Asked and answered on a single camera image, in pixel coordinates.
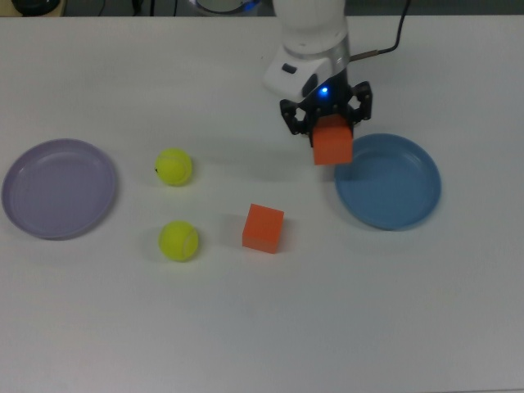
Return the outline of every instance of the purple plate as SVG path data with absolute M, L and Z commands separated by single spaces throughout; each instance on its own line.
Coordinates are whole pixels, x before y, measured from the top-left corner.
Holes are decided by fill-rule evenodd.
M 76 237 L 107 212 L 116 190 L 109 158 L 89 143 L 57 139 L 24 153 L 7 172 L 2 205 L 11 222 L 44 239 Z

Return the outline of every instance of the table surface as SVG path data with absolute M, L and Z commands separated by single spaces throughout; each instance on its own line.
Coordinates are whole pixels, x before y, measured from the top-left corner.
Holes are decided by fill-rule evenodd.
M 350 19 L 353 52 L 398 19 Z M 94 230 L 32 238 L 0 215 L 0 391 L 391 393 L 524 387 L 524 17 L 409 17 L 354 63 L 374 117 L 438 164 L 423 225 L 381 232 L 337 198 L 262 76 L 275 19 L 4 20 L 0 170 L 80 138 L 120 189 Z M 160 184 L 182 147 L 195 177 Z M 251 203 L 286 212 L 281 251 L 241 247 Z M 166 261 L 161 226 L 202 246 Z

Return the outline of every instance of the orange block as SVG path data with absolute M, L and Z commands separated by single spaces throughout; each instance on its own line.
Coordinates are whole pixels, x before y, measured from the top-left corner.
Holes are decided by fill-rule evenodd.
M 251 205 L 242 234 L 242 245 L 276 254 L 283 223 L 283 211 Z
M 321 117 L 313 130 L 315 165 L 336 165 L 353 160 L 353 134 L 340 115 Z

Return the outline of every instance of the tennis ball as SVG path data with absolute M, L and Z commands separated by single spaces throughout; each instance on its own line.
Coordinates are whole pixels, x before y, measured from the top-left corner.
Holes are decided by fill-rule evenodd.
M 170 186 L 181 186 L 191 177 L 191 157 L 184 150 L 166 149 L 156 158 L 158 177 Z
M 170 260 L 184 262 L 197 251 L 198 232 L 190 223 L 173 221 L 162 228 L 158 247 Z

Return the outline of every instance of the plate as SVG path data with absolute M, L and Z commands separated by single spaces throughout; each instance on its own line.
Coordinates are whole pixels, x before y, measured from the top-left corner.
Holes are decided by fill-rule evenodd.
M 2 206 L 23 231 L 66 239 L 98 222 L 115 191 L 115 169 L 102 151 L 86 142 L 57 139 L 16 160 L 4 178 Z
M 353 162 L 335 168 L 347 209 L 373 227 L 396 230 L 421 223 L 440 199 L 440 175 L 416 143 L 391 134 L 355 140 Z

